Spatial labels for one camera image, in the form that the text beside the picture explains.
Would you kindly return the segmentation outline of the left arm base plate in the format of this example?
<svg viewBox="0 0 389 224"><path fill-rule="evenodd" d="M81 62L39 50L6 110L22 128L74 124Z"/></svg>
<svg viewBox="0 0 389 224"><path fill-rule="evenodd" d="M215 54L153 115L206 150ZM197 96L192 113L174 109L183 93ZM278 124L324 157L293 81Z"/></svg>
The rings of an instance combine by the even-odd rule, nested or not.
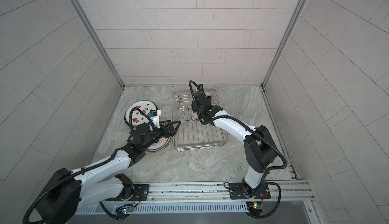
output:
<svg viewBox="0 0 389 224"><path fill-rule="evenodd" d="M117 197L106 199L106 201L145 201L149 193L150 185L134 184L132 186L124 186L123 190Z"/></svg>

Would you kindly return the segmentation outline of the brown patterned plate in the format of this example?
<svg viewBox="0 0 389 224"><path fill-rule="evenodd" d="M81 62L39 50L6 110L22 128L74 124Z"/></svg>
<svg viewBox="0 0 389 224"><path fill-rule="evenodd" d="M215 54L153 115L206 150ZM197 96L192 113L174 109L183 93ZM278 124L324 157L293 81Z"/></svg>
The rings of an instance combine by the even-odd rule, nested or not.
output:
<svg viewBox="0 0 389 224"><path fill-rule="evenodd" d="M158 149L158 148L162 147L164 144L170 143L171 139L172 139L172 137L169 137L169 138L162 137L159 139L159 141L157 143L151 145L148 149L149 150Z"/></svg>

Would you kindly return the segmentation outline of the dark rimmed cream plate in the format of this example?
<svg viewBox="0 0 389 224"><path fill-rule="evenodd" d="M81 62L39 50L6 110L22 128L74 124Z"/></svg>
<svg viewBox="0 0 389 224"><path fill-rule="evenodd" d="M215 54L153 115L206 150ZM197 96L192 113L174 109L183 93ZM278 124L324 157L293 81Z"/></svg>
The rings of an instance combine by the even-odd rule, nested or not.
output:
<svg viewBox="0 0 389 224"><path fill-rule="evenodd" d="M135 128L138 125L138 118L130 116L129 114L124 115L124 121L127 126Z"/></svg>

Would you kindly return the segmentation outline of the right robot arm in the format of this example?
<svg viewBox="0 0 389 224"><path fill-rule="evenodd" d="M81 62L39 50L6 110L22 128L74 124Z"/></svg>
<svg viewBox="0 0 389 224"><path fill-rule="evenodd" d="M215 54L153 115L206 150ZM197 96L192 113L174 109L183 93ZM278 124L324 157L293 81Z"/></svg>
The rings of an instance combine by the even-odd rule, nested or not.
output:
<svg viewBox="0 0 389 224"><path fill-rule="evenodd" d="M259 195L267 175L267 167L277 158L277 147L268 129L254 127L229 115L223 108L211 103L211 97L203 91L192 94L192 112L196 113L202 124L221 128L243 144L248 171L242 181L242 189L248 198Z"/></svg>

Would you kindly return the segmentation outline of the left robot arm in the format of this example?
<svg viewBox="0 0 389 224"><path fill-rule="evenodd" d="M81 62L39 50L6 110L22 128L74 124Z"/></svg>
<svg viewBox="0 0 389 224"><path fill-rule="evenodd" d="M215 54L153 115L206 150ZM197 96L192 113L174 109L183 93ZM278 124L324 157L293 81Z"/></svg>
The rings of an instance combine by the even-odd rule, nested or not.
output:
<svg viewBox="0 0 389 224"><path fill-rule="evenodd" d="M127 144L109 157L79 169L56 171L28 209L23 223L29 222L33 210L41 216L41 224L64 224L77 211L106 199L141 200L133 182L121 170L139 162L161 138L175 136L180 125L180 121L170 120L156 128L141 124L130 132Z"/></svg>

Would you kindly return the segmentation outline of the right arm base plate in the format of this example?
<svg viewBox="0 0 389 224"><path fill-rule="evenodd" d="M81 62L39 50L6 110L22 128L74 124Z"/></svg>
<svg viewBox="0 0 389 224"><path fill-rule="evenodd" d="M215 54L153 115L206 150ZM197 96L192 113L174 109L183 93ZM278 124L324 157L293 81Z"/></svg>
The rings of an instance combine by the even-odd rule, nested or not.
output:
<svg viewBox="0 0 389 224"><path fill-rule="evenodd" d="M230 198L232 200L242 200L242 199L270 199L271 195L269 192L269 187L267 184L262 184L257 194L249 197L245 194L243 184L241 182L225 182L224 187L229 189L230 192Z"/></svg>

